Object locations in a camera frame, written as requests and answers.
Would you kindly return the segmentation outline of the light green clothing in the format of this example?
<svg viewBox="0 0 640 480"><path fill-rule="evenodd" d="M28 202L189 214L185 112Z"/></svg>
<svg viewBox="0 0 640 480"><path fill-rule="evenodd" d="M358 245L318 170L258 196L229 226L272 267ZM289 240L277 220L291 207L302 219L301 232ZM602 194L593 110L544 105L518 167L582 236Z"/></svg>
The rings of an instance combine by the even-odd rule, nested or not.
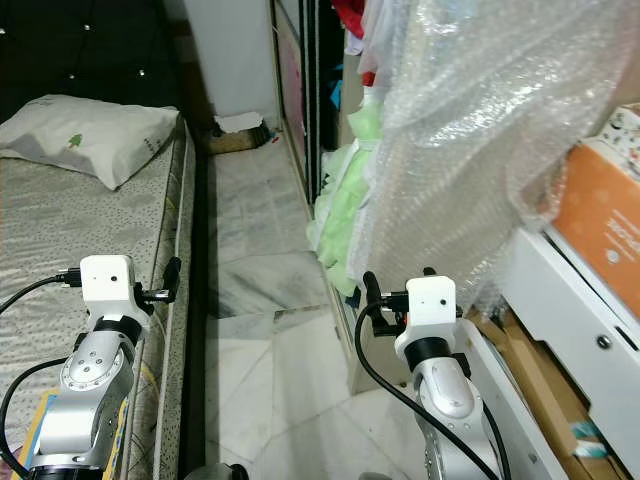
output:
<svg viewBox="0 0 640 480"><path fill-rule="evenodd" d="M353 140L323 157L323 187L307 227L308 244L323 266L326 280L340 296L357 291L349 271L349 247L355 238L358 214L369 197L369 164L381 142L381 106L384 87L364 87L360 109L347 116Z"/></svg>

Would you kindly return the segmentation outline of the white patterned mattress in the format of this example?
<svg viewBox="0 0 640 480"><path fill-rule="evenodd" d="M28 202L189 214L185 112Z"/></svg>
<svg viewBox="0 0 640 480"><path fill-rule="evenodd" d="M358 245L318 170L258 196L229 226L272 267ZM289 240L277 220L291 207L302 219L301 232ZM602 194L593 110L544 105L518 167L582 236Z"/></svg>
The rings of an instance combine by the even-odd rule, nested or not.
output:
<svg viewBox="0 0 640 480"><path fill-rule="evenodd" d="M134 278L157 289L170 257L182 260L174 303L157 307L140 346L128 433L129 480L178 480L180 411L188 338L191 233L195 211L195 143L178 123L168 145L118 189L91 175L6 157L1 165L0 284L23 292L0 317L0 378L13 397L0 430L26 444L54 369L23 378L33 365L68 356L86 332L78 289L37 287L37 280L74 268L83 257L131 257Z"/></svg>

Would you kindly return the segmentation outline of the clear bubble wrap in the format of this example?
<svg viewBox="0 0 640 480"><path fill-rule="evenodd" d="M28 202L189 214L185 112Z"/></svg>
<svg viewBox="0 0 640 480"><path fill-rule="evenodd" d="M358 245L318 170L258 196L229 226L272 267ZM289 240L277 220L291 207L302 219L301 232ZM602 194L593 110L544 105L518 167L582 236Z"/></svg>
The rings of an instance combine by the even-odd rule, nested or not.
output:
<svg viewBox="0 0 640 480"><path fill-rule="evenodd" d="M390 289L434 268L494 305L509 238L556 215L637 49L640 0L413 0L349 271Z"/></svg>

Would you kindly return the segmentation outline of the white cabinet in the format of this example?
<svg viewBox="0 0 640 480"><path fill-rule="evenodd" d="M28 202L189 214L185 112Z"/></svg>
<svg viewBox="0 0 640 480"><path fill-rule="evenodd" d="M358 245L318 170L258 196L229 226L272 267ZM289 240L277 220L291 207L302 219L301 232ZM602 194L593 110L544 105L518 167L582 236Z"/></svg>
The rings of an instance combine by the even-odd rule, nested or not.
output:
<svg viewBox="0 0 640 480"><path fill-rule="evenodd" d="M640 334L544 234L517 229L506 256L500 293L584 393L605 443L640 480Z"/></svg>

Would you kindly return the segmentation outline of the brown woven basket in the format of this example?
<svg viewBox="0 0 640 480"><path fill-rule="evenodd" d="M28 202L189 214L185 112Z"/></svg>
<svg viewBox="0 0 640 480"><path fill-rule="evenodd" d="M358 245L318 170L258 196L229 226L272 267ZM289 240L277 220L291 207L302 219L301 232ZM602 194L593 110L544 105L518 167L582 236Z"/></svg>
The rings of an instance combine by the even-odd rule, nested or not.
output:
<svg viewBox="0 0 640 480"><path fill-rule="evenodd" d="M266 145L273 140L275 134L265 122L262 127L252 131L242 131L234 134L224 134L219 131L215 123L215 131L210 134L209 147L212 154L233 154L233 152L252 150Z"/></svg>

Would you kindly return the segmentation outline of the brown cardboard box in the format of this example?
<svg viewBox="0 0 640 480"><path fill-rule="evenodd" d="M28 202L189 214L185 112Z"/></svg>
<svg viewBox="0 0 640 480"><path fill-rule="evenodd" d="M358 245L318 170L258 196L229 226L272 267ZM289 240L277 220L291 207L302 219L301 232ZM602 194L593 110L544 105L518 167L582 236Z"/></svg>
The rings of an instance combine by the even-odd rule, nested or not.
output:
<svg viewBox="0 0 640 480"><path fill-rule="evenodd" d="M632 480L589 419L589 402L511 311L468 311L472 381L493 413L512 480Z"/></svg>

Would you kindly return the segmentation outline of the white paper sheet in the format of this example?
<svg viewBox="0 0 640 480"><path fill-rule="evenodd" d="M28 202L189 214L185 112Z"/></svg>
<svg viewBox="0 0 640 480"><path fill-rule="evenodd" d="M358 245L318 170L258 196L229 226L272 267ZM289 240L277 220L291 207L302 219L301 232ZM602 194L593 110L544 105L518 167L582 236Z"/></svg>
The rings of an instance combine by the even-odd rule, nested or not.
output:
<svg viewBox="0 0 640 480"><path fill-rule="evenodd" d="M219 131L224 134L252 131L252 129L265 125L264 116L257 111L246 111L246 113L228 116L216 115L214 120Z"/></svg>

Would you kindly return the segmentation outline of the white pillow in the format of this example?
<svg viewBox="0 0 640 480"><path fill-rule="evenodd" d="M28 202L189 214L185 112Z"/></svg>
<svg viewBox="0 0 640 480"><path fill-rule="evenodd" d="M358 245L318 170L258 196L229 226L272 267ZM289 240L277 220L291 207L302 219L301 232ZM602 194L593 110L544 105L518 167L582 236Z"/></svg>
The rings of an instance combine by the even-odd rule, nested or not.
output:
<svg viewBox="0 0 640 480"><path fill-rule="evenodd" d="M92 175L118 189L164 150L178 118L174 108L45 95L1 123L1 155Z"/></svg>

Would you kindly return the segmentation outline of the large orange carton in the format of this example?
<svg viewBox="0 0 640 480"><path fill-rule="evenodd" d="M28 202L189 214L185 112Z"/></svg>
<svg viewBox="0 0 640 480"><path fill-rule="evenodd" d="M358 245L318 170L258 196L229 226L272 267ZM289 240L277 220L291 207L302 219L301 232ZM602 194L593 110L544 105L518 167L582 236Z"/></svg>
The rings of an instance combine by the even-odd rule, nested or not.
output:
<svg viewBox="0 0 640 480"><path fill-rule="evenodd" d="M553 225L618 297L640 301L640 102L568 152Z"/></svg>

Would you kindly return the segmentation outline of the sliding door wardrobe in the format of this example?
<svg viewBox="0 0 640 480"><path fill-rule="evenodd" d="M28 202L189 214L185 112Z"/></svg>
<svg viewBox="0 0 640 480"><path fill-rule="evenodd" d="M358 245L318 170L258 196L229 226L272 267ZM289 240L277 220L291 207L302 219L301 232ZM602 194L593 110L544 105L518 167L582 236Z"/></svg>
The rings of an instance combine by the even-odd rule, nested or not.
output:
<svg viewBox="0 0 640 480"><path fill-rule="evenodd" d="M319 161L323 159L323 142L317 140L311 128L316 125L315 108L324 101L314 101L316 76L310 72L310 55L314 52L306 29L311 20L316 20L316 6L321 0L269 0L271 29L276 59L276 91L285 137L291 147L294 172L300 178L303 205L307 219L314 219L314 202L319 189ZM351 394L364 393L374 387L369 376L362 372L352 349L352 321L355 312L346 300L340 297L326 278L321 279L326 300L335 315L335 334L339 339L340 352L346 362L346 387Z"/></svg>

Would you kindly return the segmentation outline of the white hanging plastic bag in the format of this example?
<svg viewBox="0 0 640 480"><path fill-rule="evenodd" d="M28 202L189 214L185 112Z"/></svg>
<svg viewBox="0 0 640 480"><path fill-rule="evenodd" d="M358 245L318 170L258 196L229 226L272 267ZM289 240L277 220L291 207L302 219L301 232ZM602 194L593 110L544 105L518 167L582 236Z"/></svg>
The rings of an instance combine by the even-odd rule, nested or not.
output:
<svg viewBox="0 0 640 480"><path fill-rule="evenodd" d="M413 0L366 0L358 72L367 87L388 87L392 81L412 5Z"/></svg>

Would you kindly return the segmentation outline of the dark tufted headboard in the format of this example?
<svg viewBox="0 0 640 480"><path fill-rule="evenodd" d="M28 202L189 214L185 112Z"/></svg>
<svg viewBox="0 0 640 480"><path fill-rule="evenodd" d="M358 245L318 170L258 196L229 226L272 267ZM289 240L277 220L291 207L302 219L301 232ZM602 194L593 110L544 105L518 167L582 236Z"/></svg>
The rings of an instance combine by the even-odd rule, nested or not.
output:
<svg viewBox="0 0 640 480"><path fill-rule="evenodd" d="M0 114L49 93L186 111L163 0L0 0Z"/></svg>

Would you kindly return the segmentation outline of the red garment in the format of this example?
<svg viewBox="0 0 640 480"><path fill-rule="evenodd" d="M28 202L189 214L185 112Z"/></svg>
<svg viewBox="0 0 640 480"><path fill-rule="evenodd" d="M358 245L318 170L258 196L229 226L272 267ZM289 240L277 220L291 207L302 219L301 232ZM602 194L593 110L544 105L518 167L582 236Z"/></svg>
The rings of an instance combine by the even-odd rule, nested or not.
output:
<svg viewBox="0 0 640 480"><path fill-rule="evenodd" d="M340 23L356 38L364 38L364 13L366 0L332 0Z"/></svg>

